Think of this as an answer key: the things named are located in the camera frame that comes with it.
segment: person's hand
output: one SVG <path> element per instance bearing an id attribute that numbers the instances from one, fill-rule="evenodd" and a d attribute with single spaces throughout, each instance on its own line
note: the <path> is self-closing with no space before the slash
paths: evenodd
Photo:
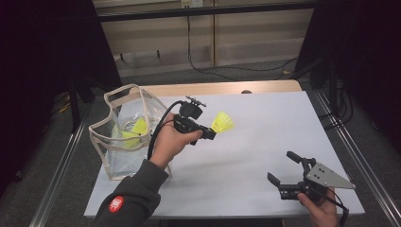
<path id="1" fill-rule="evenodd" d="M 334 193 L 327 190 L 326 196 L 332 200 L 335 200 Z M 298 200 L 310 213 L 310 219 L 313 227 L 336 227 L 337 221 L 337 209 L 336 205 L 330 201 L 324 201 L 321 205 L 317 206 L 311 201 L 307 195 L 303 193 L 298 194 Z"/>
<path id="2" fill-rule="evenodd" d="M 179 154 L 185 145 L 201 138 L 202 131 L 193 131 L 190 133 L 180 133 L 174 128 L 172 122 L 174 114 L 169 113 L 165 123 L 160 130 L 154 145 L 153 155 L 150 161 L 165 169 L 168 163 Z"/>

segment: logo patch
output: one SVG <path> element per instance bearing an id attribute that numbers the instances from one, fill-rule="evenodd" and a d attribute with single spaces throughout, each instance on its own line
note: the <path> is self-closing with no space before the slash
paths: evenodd
<path id="1" fill-rule="evenodd" d="M 116 198 L 114 198 L 114 200 L 112 200 L 109 205 L 110 212 L 117 212 L 121 208 L 121 206 L 123 206 L 123 203 L 124 199 L 122 197 L 117 196 Z"/>

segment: sleeve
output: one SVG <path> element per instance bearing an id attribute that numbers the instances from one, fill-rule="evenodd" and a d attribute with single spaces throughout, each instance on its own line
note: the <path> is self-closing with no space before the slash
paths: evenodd
<path id="1" fill-rule="evenodd" d="M 160 203 L 158 194 L 168 174 L 144 160 L 138 172 L 124 178 L 100 205 L 95 227 L 142 226 Z"/>

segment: plastic container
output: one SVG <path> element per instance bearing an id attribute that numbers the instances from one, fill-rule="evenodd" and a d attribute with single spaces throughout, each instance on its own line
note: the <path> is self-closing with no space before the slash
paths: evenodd
<path id="1" fill-rule="evenodd" d="M 150 138 L 167 107 L 130 84 L 104 95 L 109 115 L 89 127 L 89 135 L 110 180 L 133 175 L 148 158 Z"/>

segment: yellow shuttlecock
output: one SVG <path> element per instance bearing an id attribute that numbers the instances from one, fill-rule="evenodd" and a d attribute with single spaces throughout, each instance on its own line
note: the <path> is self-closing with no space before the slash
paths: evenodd
<path id="1" fill-rule="evenodd" d="M 210 127 L 215 133 L 224 132 L 234 127 L 234 122 L 231 117 L 225 112 L 218 112 L 215 120 L 213 121 L 212 127 Z"/>
<path id="2" fill-rule="evenodd" d="M 133 125 L 131 131 L 122 131 L 123 138 L 137 137 L 148 132 L 147 122 L 143 117 L 139 118 Z M 131 140 L 124 141 L 124 145 L 128 148 L 134 147 L 139 143 L 139 138 L 132 138 Z"/>
<path id="3" fill-rule="evenodd" d="M 131 132 L 139 133 L 140 135 L 146 134 L 148 132 L 147 122 L 144 117 L 139 118 L 135 125 L 133 125 Z"/>

